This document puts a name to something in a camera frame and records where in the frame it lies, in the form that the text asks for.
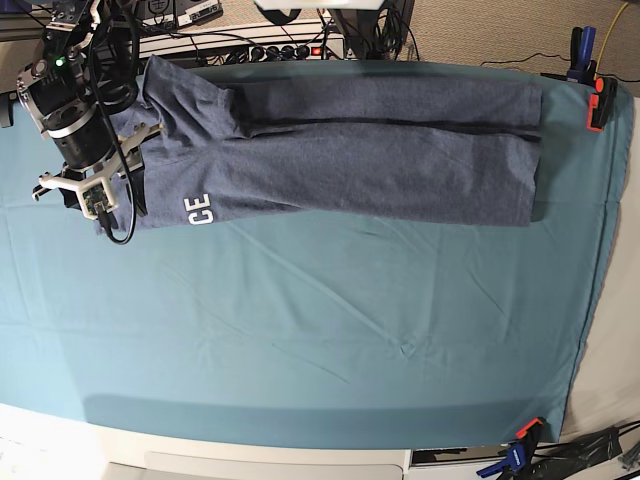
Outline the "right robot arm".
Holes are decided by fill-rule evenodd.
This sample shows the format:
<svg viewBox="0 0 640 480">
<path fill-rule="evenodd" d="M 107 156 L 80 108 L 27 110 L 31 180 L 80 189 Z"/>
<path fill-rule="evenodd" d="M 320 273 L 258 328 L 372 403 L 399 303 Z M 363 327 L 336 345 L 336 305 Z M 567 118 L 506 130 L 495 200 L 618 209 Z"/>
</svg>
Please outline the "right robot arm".
<svg viewBox="0 0 640 480">
<path fill-rule="evenodd" d="M 55 1 L 34 59 L 17 76 L 17 95 L 43 138 L 51 139 L 64 163 L 38 179 L 32 197 L 58 190 L 64 204 L 97 220 L 119 200 L 113 178 L 127 183 L 134 211 L 147 213 L 139 147 L 160 125 L 135 125 L 116 135 L 113 115 L 138 95 L 140 32 L 131 1 Z"/>
</svg>

